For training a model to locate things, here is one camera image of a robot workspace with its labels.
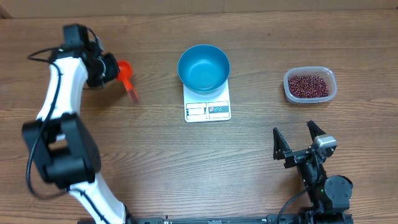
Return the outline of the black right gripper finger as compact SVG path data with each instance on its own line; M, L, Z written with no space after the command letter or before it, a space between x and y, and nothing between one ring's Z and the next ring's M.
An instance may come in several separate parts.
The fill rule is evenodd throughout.
M273 138L274 138L274 160L285 159L288 153L291 153L292 150L284 139L283 135L277 128L273 129Z
M310 131L312 140L314 140L317 136L326 134L326 132L319 128L313 120L307 122L307 127Z

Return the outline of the red plastic measuring scoop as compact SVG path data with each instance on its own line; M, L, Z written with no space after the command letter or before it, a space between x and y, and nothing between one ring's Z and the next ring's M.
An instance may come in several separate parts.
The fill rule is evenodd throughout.
M119 73L116 79L121 83L123 83L130 99L134 103L138 103L139 102L138 94L130 81L130 78L132 77L133 74L130 63L125 60L118 60L118 67L119 67Z

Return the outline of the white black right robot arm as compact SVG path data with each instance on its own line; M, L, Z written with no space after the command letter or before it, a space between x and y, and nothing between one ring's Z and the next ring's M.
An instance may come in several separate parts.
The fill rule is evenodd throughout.
M306 149L293 151L277 128L273 129L275 160L284 160L286 169L295 167L304 189L293 196L276 215L276 223L353 223L350 207L353 183L343 175L327 176L323 163L337 147L336 139L319 128L314 121L307 122L312 144ZM311 203L297 214L284 214L285 209L301 195L307 194Z

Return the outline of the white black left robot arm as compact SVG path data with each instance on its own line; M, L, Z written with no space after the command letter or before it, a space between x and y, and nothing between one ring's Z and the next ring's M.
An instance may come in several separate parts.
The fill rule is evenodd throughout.
M29 149L25 181L41 200L71 195L92 223L135 223L103 179L100 152L80 119L80 105L85 85L102 88L114 79L124 84L133 102L139 97L130 82L130 64L105 53L99 38L89 38L93 34L84 25L70 24L63 27L64 43L48 49L45 101L36 120L22 126Z

